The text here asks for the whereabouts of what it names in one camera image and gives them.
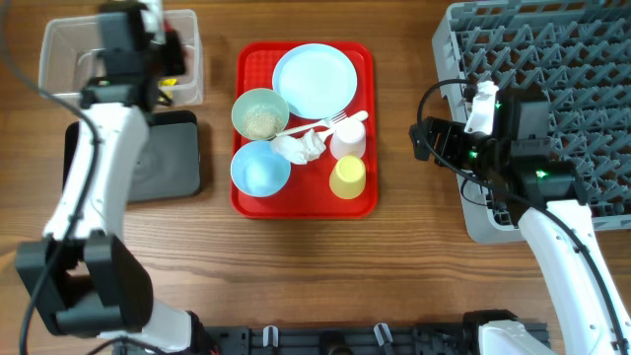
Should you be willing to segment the yellow plastic cup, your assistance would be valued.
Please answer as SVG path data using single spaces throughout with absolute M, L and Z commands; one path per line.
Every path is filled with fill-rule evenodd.
M 337 161 L 329 177 L 329 187 L 337 197 L 355 199 L 365 185 L 366 167 L 360 158 L 347 155 Z

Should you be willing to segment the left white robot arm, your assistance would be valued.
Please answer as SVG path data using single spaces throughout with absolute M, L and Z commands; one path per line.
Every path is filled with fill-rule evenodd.
M 181 46 L 158 1 L 108 1 L 97 25 L 105 72 L 71 106 L 80 131 L 63 194 L 41 240 L 17 249 L 27 312 L 56 336 L 202 354 L 212 343 L 197 317 L 156 300 L 148 272 L 122 241 L 159 83 L 185 70 Z

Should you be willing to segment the yellow snack wrapper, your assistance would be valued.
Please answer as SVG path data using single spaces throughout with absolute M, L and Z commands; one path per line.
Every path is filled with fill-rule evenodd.
M 176 78 L 167 78 L 159 82 L 159 88 L 164 92 L 172 92 L 174 90 L 174 86 L 176 85 Z

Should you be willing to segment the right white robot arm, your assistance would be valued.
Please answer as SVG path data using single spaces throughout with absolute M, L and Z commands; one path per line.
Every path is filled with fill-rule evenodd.
M 465 123 L 418 113 L 414 155 L 504 201 L 544 276 L 569 354 L 627 354 L 630 317 L 596 241 L 582 177 L 554 160 L 543 94 L 473 87 Z

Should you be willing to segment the white tissue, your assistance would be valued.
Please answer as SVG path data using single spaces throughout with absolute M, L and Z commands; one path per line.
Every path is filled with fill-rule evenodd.
M 306 165 L 325 150 L 323 140 L 311 129 L 301 138 L 280 136 L 271 140 L 271 149 L 294 165 Z

